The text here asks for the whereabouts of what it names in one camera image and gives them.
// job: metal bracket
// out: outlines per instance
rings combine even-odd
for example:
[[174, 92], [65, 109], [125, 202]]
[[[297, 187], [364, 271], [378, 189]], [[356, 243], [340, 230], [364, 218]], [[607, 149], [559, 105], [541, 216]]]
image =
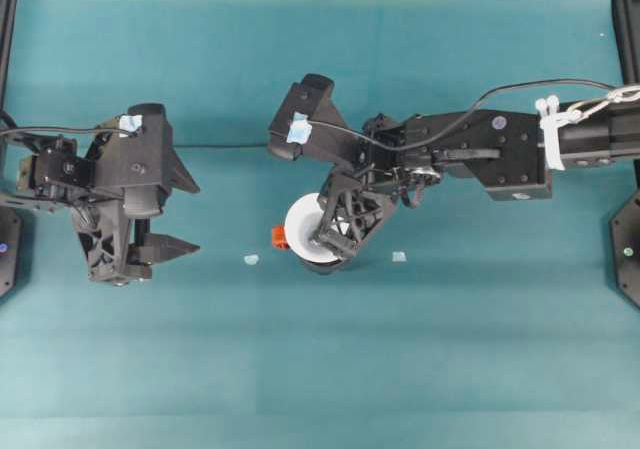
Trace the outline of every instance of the metal bracket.
[[640, 191], [611, 219], [610, 227], [618, 287], [640, 306]]
[[[611, 0], [622, 79], [640, 81], [640, 0]], [[640, 160], [634, 161], [640, 187]], [[619, 289], [640, 306], [640, 191], [609, 222]]]

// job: small white object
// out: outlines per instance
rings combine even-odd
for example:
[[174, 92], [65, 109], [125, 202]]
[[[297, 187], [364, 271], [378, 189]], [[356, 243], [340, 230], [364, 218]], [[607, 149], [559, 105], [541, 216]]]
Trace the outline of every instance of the small white object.
[[407, 254], [404, 251], [393, 251], [391, 262], [407, 262]]
[[[118, 121], [118, 127], [123, 131], [134, 133], [142, 126], [142, 115], [138, 114], [137, 116], [128, 116], [122, 115], [120, 116], [120, 120]], [[125, 134], [120, 134], [120, 137], [128, 137]]]
[[260, 261], [260, 256], [257, 254], [249, 254], [244, 256], [244, 263], [247, 266], [255, 266]]
[[[326, 247], [311, 241], [323, 214], [318, 195], [317, 192], [305, 194], [293, 203], [284, 220], [284, 235], [291, 250], [302, 259], [316, 264], [329, 264], [338, 258]], [[346, 228], [348, 224], [344, 223], [342, 229]]]
[[558, 112], [560, 99], [551, 95], [547, 99], [538, 99], [536, 109], [540, 113], [540, 129], [544, 134], [544, 152], [547, 165], [550, 169], [564, 171], [564, 163], [560, 154], [560, 139], [558, 129], [567, 124], [577, 124], [580, 122], [582, 112], [579, 110]]
[[309, 116], [299, 112], [293, 113], [293, 121], [289, 125], [289, 134], [287, 134], [287, 142], [297, 142], [298, 144], [306, 144], [311, 136], [313, 127], [309, 124]]

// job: screw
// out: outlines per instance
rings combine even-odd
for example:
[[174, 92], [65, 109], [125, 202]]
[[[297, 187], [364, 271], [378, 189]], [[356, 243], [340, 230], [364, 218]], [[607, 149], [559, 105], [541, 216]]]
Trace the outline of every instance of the screw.
[[507, 127], [507, 118], [504, 116], [496, 116], [491, 121], [491, 127], [493, 127], [496, 131], [501, 131], [505, 127]]
[[131, 164], [131, 170], [140, 174], [144, 174], [145, 172], [147, 172], [147, 168], [144, 167], [143, 164], [140, 164], [138, 162], [134, 162], [133, 164]]
[[71, 175], [76, 171], [76, 166], [73, 164], [73, 162], [65, 162], [62, 165], [62, 171], [67, 175]]

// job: white zip tie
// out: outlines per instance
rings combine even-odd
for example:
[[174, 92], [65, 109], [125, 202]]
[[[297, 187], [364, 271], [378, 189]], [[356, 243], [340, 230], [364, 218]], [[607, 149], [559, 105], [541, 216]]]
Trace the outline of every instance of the white zip tie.
[[582, 113], [579, 110], [558, 112], [560, 99], [552, 94], [547, 99], [538, 99], [536, 109], [540, 113], [540, 129], [544, 134], [544, 153], [550, 169], [564, 171], [558, 129], [567, 124], [575, 124]]
[[547, 166], [550, 169], [559, 171], [564, 171], [565, 169], [560, 153], [558, 129], [567, 124], [578, 124], [589, 119], [610, 104], [635, 101], [640, 101], [640, 85], [638, 84], [612, 89], [605, 97], [576, 102], [571, 104], [564, 112], [558, 112], [560, 99], [555, 94], [546, 99], [538, 99], [536, 101], [536, 109], [540, 113], [540, 128], [544, 134], [544, 153], [547, 159]]

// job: small orange block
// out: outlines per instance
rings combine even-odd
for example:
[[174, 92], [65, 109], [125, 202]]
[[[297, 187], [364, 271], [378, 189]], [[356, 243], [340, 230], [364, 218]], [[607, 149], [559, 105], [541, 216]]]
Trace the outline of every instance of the small orange block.
[[287, 238], [284, 235], [284, 226], [282, 224], [271, 228], [271, 245], [276, 249], [281, 249], [283, 251], [289, 249]]

